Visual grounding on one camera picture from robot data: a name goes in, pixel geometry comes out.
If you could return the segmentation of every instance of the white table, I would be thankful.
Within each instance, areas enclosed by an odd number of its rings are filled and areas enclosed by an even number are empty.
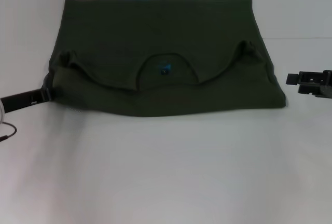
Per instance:
[[[0,223],[330,224],[332,100],[285,80],[331,69],[331,0],[253,1],[286,108],[9,113],[19,132],[0,143]],[[63,3],[0,0],[0,97],[42,85]]]

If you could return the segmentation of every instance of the white cable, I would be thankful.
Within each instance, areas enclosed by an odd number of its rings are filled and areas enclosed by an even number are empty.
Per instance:
[[[4,104],[2,104],[2,101],[0,100],[0,124],[4,122],[4,119],[5,119],[5,108]]]

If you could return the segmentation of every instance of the white backdrop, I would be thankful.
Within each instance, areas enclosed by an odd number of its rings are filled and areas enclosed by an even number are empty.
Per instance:
[[[332,100],[285,80],[332,68],[331,0],[253,2],[287,108],[130,118],[46,103],[9,113],[19,132],[0,143],[0,223],[330,224]],[[0,97],[42,85],[63,4],[0,0]]]

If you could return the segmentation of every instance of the black cable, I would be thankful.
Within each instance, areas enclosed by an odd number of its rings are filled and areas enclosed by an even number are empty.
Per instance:
[[[10,135],[6,135],[6,136],[2,136],[0,137],[0,142],[3,141],[3,140],[6,140],[6,139],[9,139],[10,137],[13,137],[16,133],[17,133],[17,128],[15,125],[11,124],[11,123],[7,123],[7,122],[2,122],[2,124],[6,124],[6,125],[9,125],[11,127],[14,128],[14,132]]]

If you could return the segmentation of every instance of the dark green t-shirt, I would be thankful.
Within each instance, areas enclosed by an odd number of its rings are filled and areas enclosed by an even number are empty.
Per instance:
[[[56,101],[130,116],[277,108],[252,0],[66,0]]]

